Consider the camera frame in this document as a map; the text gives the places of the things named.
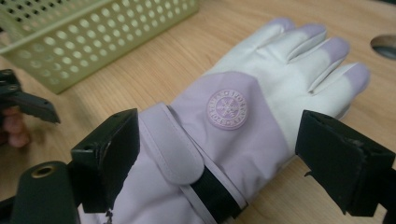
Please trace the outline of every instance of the white glove fingers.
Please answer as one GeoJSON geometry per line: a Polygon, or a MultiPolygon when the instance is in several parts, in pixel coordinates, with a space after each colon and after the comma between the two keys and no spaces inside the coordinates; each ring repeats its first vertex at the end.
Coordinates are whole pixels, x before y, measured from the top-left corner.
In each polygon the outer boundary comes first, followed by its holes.
{"type": "Polygon", "coordinates": [[[272,40],[273,38],[284,34],[288,30],[295,27],[293,21],[288,18],[277,18],[269,21],[253,35],[245,39],[240,45],[249,45],[250,47],[258,47],[272,40]]]}
{"type": "Polygon", "coordinates": [[[271,53],[281,62],[287,63],[298,55],[311,50],[326,38],[326,28],[319,24],[307,24],[291,30],[258,50],[271,53]]]}
{"type": "Polygon", "coordinates": [[[363,63],[353,63],[333,71],[315,88],[315,97],[338,102],[350,102],[366,89],[370,81],[370,71],[363,63]]]}
{"type": "Polygon", "coordinates": [[[301,55],[292,65],[298,76],[303,77],[307,91],[312,91],[349,53],[348,43],[339,37],[330,38],[323,44],[301,55]]]}

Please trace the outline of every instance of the green plastic basket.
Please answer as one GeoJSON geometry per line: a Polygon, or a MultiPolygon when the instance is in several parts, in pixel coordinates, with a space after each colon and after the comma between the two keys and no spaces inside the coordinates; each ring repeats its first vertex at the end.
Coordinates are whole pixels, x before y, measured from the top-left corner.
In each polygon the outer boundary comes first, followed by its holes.
{"type": "Polygon", "coordinates": [[[60,93],[197,10],[197,0],[0,0],[0,55],[60,93]]]}

